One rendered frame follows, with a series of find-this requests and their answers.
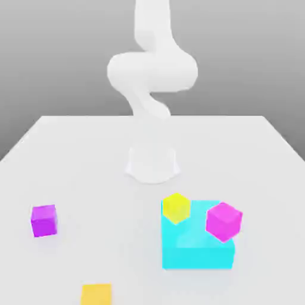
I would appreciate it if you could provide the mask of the small yellow cube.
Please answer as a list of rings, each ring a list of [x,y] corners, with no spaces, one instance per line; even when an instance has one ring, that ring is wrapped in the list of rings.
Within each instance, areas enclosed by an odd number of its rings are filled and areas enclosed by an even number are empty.
[[[175,225],[189,218],[190,213],[191,200],[179,193],[174,193],[163,200],[163,216]]]

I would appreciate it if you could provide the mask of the small magenta cube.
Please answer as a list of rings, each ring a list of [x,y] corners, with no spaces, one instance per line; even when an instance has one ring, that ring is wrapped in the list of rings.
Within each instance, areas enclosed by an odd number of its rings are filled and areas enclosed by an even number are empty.
[[[226,242],[240,232],[243,212],[225,202],[207,210],[206,231],[221,242]]]

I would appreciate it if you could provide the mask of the small purple cube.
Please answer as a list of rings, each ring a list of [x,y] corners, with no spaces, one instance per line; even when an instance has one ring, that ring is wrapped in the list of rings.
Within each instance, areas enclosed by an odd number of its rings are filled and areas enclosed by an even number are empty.
[[[57,223],[57,211],[54,204],[33,207],[31,225],[35,238],[57,234]]]

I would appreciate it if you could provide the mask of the small orange cube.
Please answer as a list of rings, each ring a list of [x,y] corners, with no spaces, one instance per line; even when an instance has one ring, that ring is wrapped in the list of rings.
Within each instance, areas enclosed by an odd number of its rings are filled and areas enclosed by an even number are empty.
[[[83,285],[80,305],[111,305],[111,284]]]

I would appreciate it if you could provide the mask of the large cyan box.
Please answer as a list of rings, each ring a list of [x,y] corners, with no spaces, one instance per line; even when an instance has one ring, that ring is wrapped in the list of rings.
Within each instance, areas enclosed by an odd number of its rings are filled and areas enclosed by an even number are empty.
[[[175,225],[161,215],[162,268],[231,269],[235,244],[218,240],[206,231],[207,210],[219,200],[192,200],[190,216]]]

